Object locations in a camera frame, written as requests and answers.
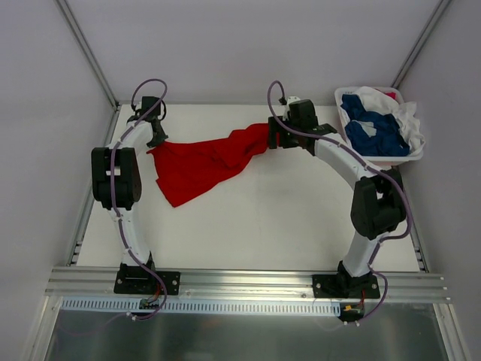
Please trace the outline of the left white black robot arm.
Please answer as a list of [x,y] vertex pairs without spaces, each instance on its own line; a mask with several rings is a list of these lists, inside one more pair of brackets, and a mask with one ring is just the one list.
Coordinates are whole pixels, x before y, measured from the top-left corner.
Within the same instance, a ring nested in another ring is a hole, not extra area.
[[138,216],[142,194],[138,155],[167,139],[161,124],[166,106],[160,98],[144,96],[141,106],[132,109],[120,136],[91,151],[92,194],[110,215],[123,246],[114,292],[146,295],[157,292],[162,283]]

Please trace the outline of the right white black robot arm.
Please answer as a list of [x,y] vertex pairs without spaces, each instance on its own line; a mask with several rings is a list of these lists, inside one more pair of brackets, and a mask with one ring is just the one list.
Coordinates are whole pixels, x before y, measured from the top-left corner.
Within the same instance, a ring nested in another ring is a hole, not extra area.
[[321,288],[353,297],[370,285],[371,265],[380,245],[408,217],[401,176],[394,169],[382,170],[368,162],[335,128],[319,124],[310,100],[282,96],[279,102],[284,113],[268,119],[268,146],[303,148],[334,169],[352,189],[350,220],[355,233],[335,276],[322,282]]

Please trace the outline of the red t shirt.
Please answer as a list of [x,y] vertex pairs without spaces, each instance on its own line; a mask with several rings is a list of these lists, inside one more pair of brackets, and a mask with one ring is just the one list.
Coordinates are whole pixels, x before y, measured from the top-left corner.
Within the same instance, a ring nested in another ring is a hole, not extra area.
[[156,183],[176,208],[240,174],[254,156],[268,149],[268,124],[236,129],[228,137],[195,143],[164,142],[148,151]]

